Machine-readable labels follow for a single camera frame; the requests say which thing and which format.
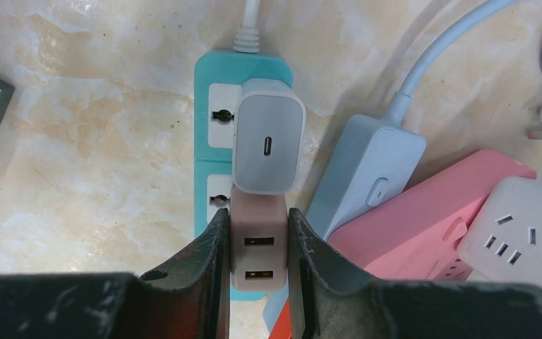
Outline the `pink triangular power strip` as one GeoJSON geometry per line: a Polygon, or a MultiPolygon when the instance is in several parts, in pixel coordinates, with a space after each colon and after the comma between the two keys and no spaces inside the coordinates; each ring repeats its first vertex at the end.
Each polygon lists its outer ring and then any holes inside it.
{"type": "Polygon", "coordinates": [[[328,243],[378,278],[464,281],[472,269],[457,246],[507,177],[537,173],[498,151],[479,150],[337,228],[328,243]]]}

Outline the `light blue power strip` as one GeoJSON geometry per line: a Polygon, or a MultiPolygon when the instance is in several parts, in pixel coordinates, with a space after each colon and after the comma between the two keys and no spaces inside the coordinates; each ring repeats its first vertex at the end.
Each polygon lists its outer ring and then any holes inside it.
{"type": "MultiPolygon", "coordinates": [[[[438,36],[413,65],[382,118],[362,114],[349,118],[308,212],[303,214],[322,240],[328,243],[337,228],[410,189],[407,183],[426,149],[426,140],[403,129],[402,121],[418,83],[458,37],[507,6],[507,1],[486,1],[438,36]]],[[[279,317],[286,301],[289,301],[289,285],[271,296],[266,312],[275,312],[279,317]]]]}

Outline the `small white charger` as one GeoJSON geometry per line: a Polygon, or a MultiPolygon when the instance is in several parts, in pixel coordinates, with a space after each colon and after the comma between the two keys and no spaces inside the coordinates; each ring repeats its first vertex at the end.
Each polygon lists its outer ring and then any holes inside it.
{"type": "Polygon", "coordinates": [[[296,180],[306,108],[283,81],[252,78],[241,86],[232,151],[234,185],[248,194],[281,195],[296,180]]]}

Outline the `white cube socket adapter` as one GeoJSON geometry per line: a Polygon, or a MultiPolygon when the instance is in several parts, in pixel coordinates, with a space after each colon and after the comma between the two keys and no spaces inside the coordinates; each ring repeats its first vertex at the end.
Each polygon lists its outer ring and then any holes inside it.
{"type": "Polygon", "coordinates": [[[508,177],[497,184],[457,252],[486,280],[542,287],[542,181],[508,177]]]}

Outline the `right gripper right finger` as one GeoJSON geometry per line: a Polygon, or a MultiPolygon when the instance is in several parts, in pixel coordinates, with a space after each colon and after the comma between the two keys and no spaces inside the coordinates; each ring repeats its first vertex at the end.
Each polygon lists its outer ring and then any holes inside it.
{"type": "Polygon", "coordinates": [[[383,280],[289,211],[293,338],[542,338],[542,289],[491,282],[383,280]]]}

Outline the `teal power strip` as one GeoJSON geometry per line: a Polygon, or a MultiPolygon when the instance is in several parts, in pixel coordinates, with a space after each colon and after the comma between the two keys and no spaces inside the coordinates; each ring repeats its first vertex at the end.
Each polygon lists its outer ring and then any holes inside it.
{"type": "Polygon", "coordinates": [[[242,85],[264,78],[293,85],[288,63],[277,54],[245,54],[215,49],[194,68],[194,234],[199,236],[220,208],[229,207],[234,185],[232,152],[234,121],[215,112],[236,114],[242,85]]]}

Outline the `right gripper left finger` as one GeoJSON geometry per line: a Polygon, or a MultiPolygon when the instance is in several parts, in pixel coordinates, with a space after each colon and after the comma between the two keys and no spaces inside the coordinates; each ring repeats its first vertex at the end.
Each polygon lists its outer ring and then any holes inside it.
{"type": "Polygon", "coordinates": [[[0,338],[227,338],[229,212],[141,276],[0,275],[0,338]]]}

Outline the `pink brown charger plug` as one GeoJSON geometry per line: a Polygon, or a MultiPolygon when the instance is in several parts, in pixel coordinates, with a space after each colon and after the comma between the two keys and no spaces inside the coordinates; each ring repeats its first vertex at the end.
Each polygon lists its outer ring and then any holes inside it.
{"type": "Polygon", "coordinates": [[[230,272],[242,292],[275,292],[287,282],[288,211],[283,195],[233,187],[229,210],[230,272]]]}

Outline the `red cube socket adapter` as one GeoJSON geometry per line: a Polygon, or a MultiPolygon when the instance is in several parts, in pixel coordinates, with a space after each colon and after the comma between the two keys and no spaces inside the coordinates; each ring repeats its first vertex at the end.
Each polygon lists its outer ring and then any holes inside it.
{"type": "Polygon", "coordinates": [[[292,339],[289,301],[286,301],[279,317],[270,332],[269,339],[292,339]]]}

